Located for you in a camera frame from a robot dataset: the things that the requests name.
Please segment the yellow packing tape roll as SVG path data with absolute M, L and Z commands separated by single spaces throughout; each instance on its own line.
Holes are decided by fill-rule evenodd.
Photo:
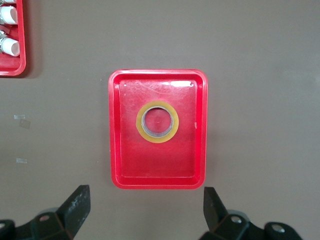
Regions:
M 153 132 L 146 124 L 147 113 L 156 108 L 166 111 L 170 116 L 170 125 L 163 132 Z M 173 106 L 165 101 L 156 100 L 150 101 L 140 108 L 136 116 L 135 125 L 138 133 L 143 139 L 154 144 L 161 144 L 171 140 L 176 135 L 180 120 L 178 113 Z

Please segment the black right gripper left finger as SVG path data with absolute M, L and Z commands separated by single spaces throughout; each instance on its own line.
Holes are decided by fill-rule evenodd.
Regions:
M 90 186 L 80 185 L 60 207 L 43 211 L 23 225 L 0 219 L 0 240 L 74 240 L 90 210 Z

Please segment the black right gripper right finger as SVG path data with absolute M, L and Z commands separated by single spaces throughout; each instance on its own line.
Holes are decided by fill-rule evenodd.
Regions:
M 285 223 L 273 221 L 259 228 L 244 213 L 227 210 L 214 187 L 204 188 L 203 214 L 208 231 L 199 240 L 300 240 Z

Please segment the red plastic tray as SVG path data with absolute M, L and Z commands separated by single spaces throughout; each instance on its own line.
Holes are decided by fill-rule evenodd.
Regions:
M 119 69 L 108 80 L 110 170 L 113 183 L 129 190 L 193 190 L 206 177 L 208 78 L 198 69 Z M 179 127 L 164 143 L 141 137 L 142 106 L 164 101 L 176 110 Z M 171 122 L 160 108 L 145 122 L 156 133 Z
M 0 39 L 11 38 L 19 42 L 20 55 L 0 52 L 0 76 L 18 76 L 26 68 L 26 41 L 23 0 L 0 0 L 0 6 L 13 6 L 17 10 L 18 24 L 0 24 Z

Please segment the white-ended metal pipe fitting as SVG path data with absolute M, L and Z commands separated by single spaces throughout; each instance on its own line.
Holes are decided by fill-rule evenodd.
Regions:
M 17 57 L 20 55 L 20 43 L 9 37 L 0 39 L 0 52 Z
M 18 12 L 14 6 L 2 5 L 0 6 L 0 24 L 1 25 L 17 25 Z

